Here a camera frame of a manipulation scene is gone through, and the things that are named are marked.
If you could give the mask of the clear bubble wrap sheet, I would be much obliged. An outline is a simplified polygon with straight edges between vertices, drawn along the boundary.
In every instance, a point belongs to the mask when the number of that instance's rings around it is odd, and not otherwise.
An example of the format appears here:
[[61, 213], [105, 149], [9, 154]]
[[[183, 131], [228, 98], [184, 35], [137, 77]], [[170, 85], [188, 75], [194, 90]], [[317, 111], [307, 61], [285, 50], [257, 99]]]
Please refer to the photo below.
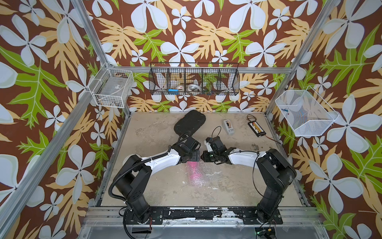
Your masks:
[[234, 187], [234, 180], [237, 179], [237, 173], [240, 170], [238, 166], [214, 163], [198, 162], [202, 175], [201, 183], [198, 188], [207, 188], [208, 190], [226, 191]]

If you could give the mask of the pink plastic wine glass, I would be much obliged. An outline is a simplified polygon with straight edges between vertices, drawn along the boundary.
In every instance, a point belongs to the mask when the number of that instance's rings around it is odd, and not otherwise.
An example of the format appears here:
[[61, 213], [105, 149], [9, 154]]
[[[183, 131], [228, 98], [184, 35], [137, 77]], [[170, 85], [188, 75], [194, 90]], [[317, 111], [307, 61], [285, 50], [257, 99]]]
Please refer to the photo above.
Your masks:
[[188, 179], [193, 186], [199, 186], [201, 183], [201, 172], [198, 162], [187, 162]]

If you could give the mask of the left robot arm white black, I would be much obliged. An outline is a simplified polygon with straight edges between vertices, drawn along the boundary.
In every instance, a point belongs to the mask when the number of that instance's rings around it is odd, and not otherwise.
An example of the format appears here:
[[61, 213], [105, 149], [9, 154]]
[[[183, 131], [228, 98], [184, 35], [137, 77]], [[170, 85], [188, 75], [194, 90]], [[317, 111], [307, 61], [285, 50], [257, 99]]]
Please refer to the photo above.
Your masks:
[[124, 202], [127, 211], [131, 212], [136, 221], [143, 224], [150, 217], [151, 207], [144, 197], [150, 177], [168, 167], [188, 161], [199, 161], [201, 144], [178, 142], [159, 154], [140, 157], [133, 154], [127, 158], [108, 188], [111, 198]]

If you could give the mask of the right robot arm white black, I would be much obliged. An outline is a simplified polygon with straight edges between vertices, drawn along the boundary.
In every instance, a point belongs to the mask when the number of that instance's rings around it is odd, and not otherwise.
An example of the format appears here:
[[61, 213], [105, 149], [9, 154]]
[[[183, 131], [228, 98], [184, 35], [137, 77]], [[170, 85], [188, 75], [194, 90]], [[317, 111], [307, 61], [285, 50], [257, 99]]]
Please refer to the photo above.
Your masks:
[[284, 192], [297, 176], [295, 168], [274, 148], [262, 152], [238, 148], [222, 152], [205, 150], [201, 160], [214, 164], [244, 165], [252, 167], [253, 171], [259, 170], [266, 184], [262, 199], [256, 206], [256, 218], [262, 224], [273, 220]]

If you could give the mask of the grey white small device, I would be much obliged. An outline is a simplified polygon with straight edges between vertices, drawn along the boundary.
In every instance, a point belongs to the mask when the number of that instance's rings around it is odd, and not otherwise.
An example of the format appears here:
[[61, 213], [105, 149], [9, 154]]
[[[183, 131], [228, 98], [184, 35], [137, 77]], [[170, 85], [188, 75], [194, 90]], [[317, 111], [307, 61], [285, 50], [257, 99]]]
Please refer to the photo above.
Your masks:
[[228, 135], [234, 135], [235, 130], [233, 128], [232, 122], [229, 119], [224, 119], [222, 127], [225, 129]]

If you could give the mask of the black hard plastic case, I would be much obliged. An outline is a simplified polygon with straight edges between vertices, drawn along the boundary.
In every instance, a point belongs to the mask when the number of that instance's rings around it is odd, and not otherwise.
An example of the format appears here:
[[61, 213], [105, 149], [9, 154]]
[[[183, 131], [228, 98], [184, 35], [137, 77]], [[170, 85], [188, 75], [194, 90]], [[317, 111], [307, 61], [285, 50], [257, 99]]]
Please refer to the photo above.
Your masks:
[[179, 136], [192, 136], [205, 122], [204, 114], [191, 110], [175, 124], [174, 131]]

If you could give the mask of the white tape roll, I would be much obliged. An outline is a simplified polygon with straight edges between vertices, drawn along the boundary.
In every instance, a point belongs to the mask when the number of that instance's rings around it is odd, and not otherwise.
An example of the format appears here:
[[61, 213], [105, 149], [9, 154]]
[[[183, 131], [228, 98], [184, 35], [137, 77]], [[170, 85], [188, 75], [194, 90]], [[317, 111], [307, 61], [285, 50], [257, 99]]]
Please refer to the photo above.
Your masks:
[[134, 156], [134, 155], [135, 155], [135, 154], [130, 154], [130, 155], [128, 155], [128, 156], [123, 160], [122, 164], [124, 165], [124, 164], [128, 161], [128, 159], [129, 159], [130, 157]]

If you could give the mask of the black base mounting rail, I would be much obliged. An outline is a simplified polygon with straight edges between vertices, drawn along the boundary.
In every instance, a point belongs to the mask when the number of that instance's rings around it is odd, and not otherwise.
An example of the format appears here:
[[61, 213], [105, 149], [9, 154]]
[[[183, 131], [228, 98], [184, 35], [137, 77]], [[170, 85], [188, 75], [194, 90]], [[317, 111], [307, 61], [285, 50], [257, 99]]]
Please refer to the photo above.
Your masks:
[[240, 219], [245, 225], [260, 225], [256, 207], [151, 207], [140, 220], [126, 207], [118, 212], [128, 225], [163, 225], [165, 220], [190, 219], [195, 221], [213, 221], [222, 218]]

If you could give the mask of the aluminium frame post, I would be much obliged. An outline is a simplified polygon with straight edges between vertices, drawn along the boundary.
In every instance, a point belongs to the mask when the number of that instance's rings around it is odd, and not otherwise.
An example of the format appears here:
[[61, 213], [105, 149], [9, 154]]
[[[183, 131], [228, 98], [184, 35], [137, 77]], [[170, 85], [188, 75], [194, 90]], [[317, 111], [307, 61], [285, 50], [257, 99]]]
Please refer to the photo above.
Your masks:
[[102, 66], [108, 66], [108, 61], [105, 57], [105, 53], [102, 49], [101, 42], [97, 36], [96, 30], [93, 26], [92, 21], [89, 19], [89, 15], [85, 8], [83, 1], [72, 0], [72, 5], [74, 9], [78, 12], [78, 16], [84, 26], [85, 32], [89, 38], [90, 43], [94, 48], [95, 55], [98, 57]]

